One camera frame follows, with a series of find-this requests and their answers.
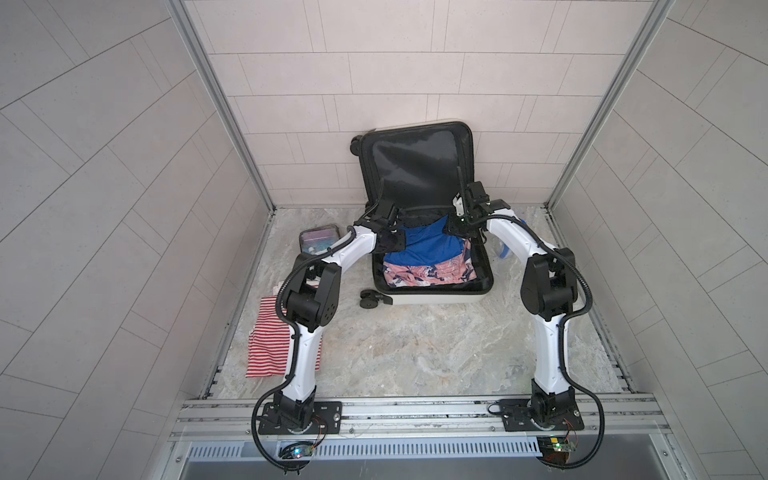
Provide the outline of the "blue garment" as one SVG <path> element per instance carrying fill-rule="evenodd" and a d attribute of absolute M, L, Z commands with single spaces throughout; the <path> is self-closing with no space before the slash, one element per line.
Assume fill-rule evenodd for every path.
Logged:
<path fill-rule="evenodd" d="M 384 263 L 403 267 L 436 266 L 465 252 L 465 240 L 445 232 L 448 216 L 419 227 L 403 227 L 405 249 L 387 253 Z"/>

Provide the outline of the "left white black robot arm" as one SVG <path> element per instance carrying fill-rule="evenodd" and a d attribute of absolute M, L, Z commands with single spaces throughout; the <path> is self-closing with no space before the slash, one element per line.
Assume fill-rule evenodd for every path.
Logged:
<path fill-rule="evenodd" d="M 299 473 L 305 468 L 316 445 L 294 442 L 286 454 L 273 456 L 260 439 L 260 425 L 274 413 L 273 424 L 300 432 L 318 425 L 322 439 L 328 429 L 314 415 L 315 371 L 323 329 L 336 314 L 343 270 L 376 250 L 381 236 L 393 236 L 396 246 L 405 244 L 396 232 L 397 208 L 379 200 L 347 227 L 347 233 L 315 254 L 300 253 L 280 286 L 275 314 L 289 328 L 289 354 L 283 380 L 263 393 L 253 407 L 250 429 L 253 442 L 272 466 Z"/>

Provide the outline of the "pink navy shark garment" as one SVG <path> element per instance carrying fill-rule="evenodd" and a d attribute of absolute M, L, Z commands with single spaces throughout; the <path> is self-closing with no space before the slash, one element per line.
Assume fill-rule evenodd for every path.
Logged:
<path fill-rule="evenodd" d="M 383 276 L 391 288 L 460 285 L 477 279 L 468 240 L 458 255 L 435 265 L 404 266 L 384 261 Z"/>

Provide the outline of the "red white striped garment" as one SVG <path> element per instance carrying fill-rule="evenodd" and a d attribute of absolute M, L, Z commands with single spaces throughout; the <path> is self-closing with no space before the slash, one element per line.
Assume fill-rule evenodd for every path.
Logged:
<path fill-rule="evenodd" d="M 276 295 L 260 300 L 247 342 L 246 378 L 284 376 L 291 351 L 292 330 L 276 315 Z"/>

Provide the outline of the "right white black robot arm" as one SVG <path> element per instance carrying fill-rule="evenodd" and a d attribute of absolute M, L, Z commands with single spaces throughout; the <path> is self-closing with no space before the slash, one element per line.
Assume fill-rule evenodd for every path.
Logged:
<path fill-rule="evenodd" d="M 568 371 L 570 321 L 588 314 L 594 304 L 592 291 L 575 266 L 573 252 L 543 240 L 506 202 L 490 199 L 479 181 L 460 187 L 454 207 L 450 228 L 460 233 L 490 233 L 524 264 L 520 298 L 536 331 L 536 370 L 528 406 L 531 423 L 541 430 L 563 424 L 564 438 L 571 440 L 576 433 L 570 421 L 577 412 L 576 394 L 588 396 L 597 407 L 597 437 L 583 457 L 570 461 L 553 452 L 539 462 L 562 471 L 587 465 L 602 446 L 606 419 L 598 396 L 576 382 Z"/>

